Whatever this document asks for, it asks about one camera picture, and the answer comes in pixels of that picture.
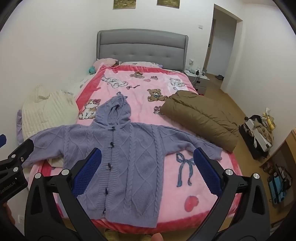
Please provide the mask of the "person's left hand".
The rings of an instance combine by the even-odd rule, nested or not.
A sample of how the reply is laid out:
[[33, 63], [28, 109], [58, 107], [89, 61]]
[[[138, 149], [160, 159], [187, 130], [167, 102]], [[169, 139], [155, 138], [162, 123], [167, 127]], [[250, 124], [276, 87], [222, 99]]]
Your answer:
[[10, 223], [12, 225], [15, 225], [15, 219], [12, 216], [12, 212], [10, 207], [8, 206], [8, 203], [1, 203], [1, 225], [6, 225], [7, 223]]

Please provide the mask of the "person's right hand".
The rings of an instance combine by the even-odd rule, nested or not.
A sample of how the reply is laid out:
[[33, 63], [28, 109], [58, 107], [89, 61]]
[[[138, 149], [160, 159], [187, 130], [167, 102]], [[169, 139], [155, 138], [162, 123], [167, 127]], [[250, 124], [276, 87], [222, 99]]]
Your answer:
[[164, 239], [160, 233], [155, 233], [154, 235], [152, 235], [151, 241], [164, 241]]

